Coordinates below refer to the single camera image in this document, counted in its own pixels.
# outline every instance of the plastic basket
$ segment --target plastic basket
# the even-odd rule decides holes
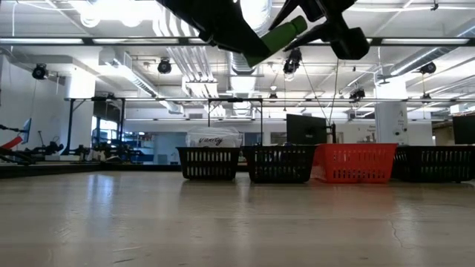
[[[397,144],[319,145],[312,178],[328,183],[386,183]]]
[[[186,179],[236,177],[240,148],[177,148]]]
[[[394,156],[393,178],[405,182],[464,182],[475,174],[475,147],[407,146]]]
[[[243,147],[251,181],[256,183],[307,182],[314,145]]]

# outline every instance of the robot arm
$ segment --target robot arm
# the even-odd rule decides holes
[[[239,0],[157,0],[176,17],[200,32],[200,39],[224,50],[247,56],[264,57],[269,48],[246,23]],[[315,26],[297,38],[286,49],[291,50],[308,42],[321,39],[329,42],[340,59],[361,59],[370,46],[361,28],[349,29],[342,13],[356,0],[286,0],[270,30],[276,28],[290,13],[300,6],[311,22],[326,17],[323,24]]]
[[[316,22],[323,17],[327,20],[297,38],[286,47],[285,51],[321,39],[330,43],[339,59],[358,60],[366,56],[370,45],[361,28],[349,29],[342,15],[355,2],[356,0],[286,0],[270,30],[277,27],[297,6],[300,6],[309,21]]]
[[[157,1],[196,28],[200,39],[212,46],[250,56],[269,54],[269,48],[244,20],[239,0]]]

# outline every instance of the green bottle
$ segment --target green bottle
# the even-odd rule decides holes
[[[265,57],[246,56],[247,64],[250,67],[261,63],[273,54],[277,53],[287,45],[289,45],[299,34],[307,30],[307,22],[303,16],[298,16],[290,22],[284,23],[274,30],[262,36],[261,40],[269,48],[270,53]]]

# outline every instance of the black basket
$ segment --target black basket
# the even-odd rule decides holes
[[[236,177],[240,148],[177,148],[186,179]]]
[[[243,152],[253,182],[307,182],[315,148],[314,145],[243,147]]]
[[[394,156],[393,178],[405,182],[464,182],[475,174],[475,147],[407,146]]]

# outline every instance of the computer monitor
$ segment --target computer monitor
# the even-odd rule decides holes
[[[30,129],[31,129],[31,118],[29,118],[24,124],[23,124],[23,132],[22,132],[22,145],[28,143],[28,140],[30,139]]]
[[[327,120],[287,114],[287,142],[293,145],[327,143]]]
[[[457,145],[475,144],[475,116],[455,116],[452,123]]]

